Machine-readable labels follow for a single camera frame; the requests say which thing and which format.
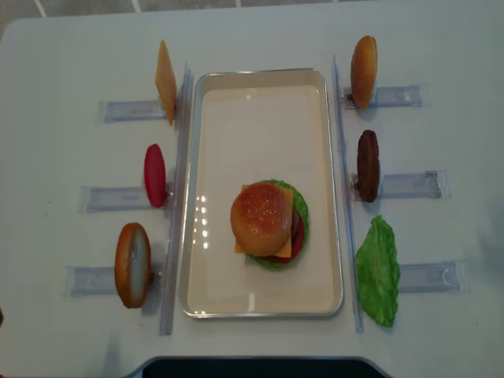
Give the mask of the burger lettuce leaf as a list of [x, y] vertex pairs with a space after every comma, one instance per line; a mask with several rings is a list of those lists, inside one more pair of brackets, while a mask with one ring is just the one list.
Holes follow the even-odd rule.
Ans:
[[[292, 194], [293, 194], [293, 209], [296, 208], [297, 211], [300, 213], [302, 219], [304, 220], [304, 225], [305, 225], [305, 236], [304, 236], [304, 240], [303, 240], [303, 246], [302, 246], [302, 249], [301, 251], [299, 252], [299, 254], [303, 251], [303, 249], [305, 248], [306, 244], [307, 244], [307, 241], [308, 241], [308, 238], [309, 238], [309, 209], [308, 209], [308, 206], [306, 204], [306, 201], [305, 199], [302, 197], [302, 195], [293, 187], [291, 186], [289, 183], [286, 183], [282, 180], [274, 180], [274, 179], [270, 179], [270, 180], [265, 180], [265, 183], [271, 183], [271, 184], [274, 184], [276, 185], [277, 187], [281, 187], [281, 188], [284, 188], [284, 189], [289, 189], [292, 191]], [[279, 264], [279, 263], [275, 263], [275, 262], [271, 262], [268, 260], [268, 257], [255, 257], [253, 255], [250, 255], [248, 254], [247, 257], [249, 257], [252, 261], [255, 261], [256, 263], [258, 263], [259, 265], [267, 268], [267, 269], [271, 269], [271, 270], [281, 270], [281, 269], [284, 269], [286, 268], [290, 263], [292, 263], [295, 259], [291, 260], [290, 262], [286, 263], [286, 264]]]

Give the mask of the burger meat patty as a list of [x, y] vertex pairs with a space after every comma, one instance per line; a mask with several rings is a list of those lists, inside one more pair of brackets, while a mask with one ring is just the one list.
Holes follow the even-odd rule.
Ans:
[[291, 225], [291, 242], [296, 244], [298, 240], [303, 240], [304, 237], [304, 221], [297, 211], [296, 208], [293, 209], [292, 213], [292, 225]]

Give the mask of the burger tomato slice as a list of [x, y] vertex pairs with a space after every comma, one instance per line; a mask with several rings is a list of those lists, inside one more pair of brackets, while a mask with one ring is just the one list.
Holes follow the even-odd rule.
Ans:
[[279, 264], [286, 264], [290, 262], [291, 260], [295, 259], [299, 252], [302, 249], [303, 246], [303, 240], [298, 240], [296, 244], [291, 243], [291, 256], [288, 258], [283, 258], [283, 257], [278, 257], [278, 256], [271, 256], [268, 257], [268, 260], [271, 262], [279, 263]]

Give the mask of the spare tomato slice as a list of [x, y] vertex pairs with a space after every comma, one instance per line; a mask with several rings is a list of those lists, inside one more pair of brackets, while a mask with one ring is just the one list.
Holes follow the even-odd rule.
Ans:
[[152, 144], [146, 150], [144, 159], [144, 183], [150, 204], [161, 208], [166, 200], [165, 161], [159, 145]]

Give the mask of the spare meat patty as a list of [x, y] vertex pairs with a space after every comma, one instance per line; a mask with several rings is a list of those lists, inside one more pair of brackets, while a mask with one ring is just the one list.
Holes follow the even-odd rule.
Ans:
[[364, 202], [374, 202], [380, 186], [379, 145], [376, 133], [365, 130], [358, 141], [358, 192]]

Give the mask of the spare cheese slice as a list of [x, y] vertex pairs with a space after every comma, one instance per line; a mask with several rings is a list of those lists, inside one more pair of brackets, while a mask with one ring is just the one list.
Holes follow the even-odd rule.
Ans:
[[169, 124], [173, 125], [176, 110], [177, 85], [172, 62], [164, 40], [161, 41], [159, 46], [155, 84], [166, 118]]

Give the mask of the spare lettuce leaf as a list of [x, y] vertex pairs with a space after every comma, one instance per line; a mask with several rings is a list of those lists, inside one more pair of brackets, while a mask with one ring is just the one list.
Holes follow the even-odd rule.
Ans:
[[378, 325], [391, 328], [398, 311], [401, 271], [393, 228], [381, 215], [371, 227], [356, 256], [358, 299], [361, 308]]

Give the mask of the clear holder for lettuce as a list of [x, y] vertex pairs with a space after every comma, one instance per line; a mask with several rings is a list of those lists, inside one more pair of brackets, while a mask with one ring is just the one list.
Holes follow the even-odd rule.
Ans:
[[465, 260], [400, 265], [400, 294], [469, 292]]

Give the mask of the white metal tray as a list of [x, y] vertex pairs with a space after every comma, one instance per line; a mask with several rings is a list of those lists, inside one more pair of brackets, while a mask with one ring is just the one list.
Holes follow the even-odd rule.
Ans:
[[[193, 318], [330, 316], [343, 301], [324, 77], [315, 69], [214, 73], [195, 87], [180, 303]], [[291, 256], [293, 186], [309, 238]]]

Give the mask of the spare bun bottom slice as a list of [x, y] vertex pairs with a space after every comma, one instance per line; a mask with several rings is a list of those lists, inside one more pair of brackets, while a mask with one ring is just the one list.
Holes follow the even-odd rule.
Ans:
[[124, 306], [140, 308], [150, 286], [151, 248], [144, 227], [126, 224], [117, 241], [114, 278], [117, 293]]

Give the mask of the spare bun top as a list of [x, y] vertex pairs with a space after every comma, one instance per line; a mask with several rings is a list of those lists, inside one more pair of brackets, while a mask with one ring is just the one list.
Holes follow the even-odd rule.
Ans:
[[372, 101], [377, 74], [376, 40], [362, 37], [354, 48], [350, 65], [351, 94], [359, 109], [367, 109]]

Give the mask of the clear holder for patty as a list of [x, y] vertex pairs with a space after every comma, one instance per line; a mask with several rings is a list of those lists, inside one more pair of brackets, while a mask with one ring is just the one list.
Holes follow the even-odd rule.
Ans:
[[381, 172], [376, 200], [449, 197], [447, 171], [441, 169], [407, 174]]

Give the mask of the clear holder for bun top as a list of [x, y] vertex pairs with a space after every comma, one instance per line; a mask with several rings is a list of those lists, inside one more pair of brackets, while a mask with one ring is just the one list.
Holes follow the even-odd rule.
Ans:
[[426, 83], [403, 87], [376, 87], [367, 109], [426, 107], [431, 101]]

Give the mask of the dark base panel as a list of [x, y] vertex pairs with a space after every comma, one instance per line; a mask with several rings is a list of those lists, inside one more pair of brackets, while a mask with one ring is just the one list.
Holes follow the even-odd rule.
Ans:
[[164, 358], [143, 377], [383, 377], [369, 363], [333, 358]]

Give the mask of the clear holder for bun slice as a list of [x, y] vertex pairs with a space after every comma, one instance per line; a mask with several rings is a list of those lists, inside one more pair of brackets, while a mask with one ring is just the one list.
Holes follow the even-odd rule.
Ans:
[[114, 267], [66, 266], [65, 297], [79, 298], [116, 294]]

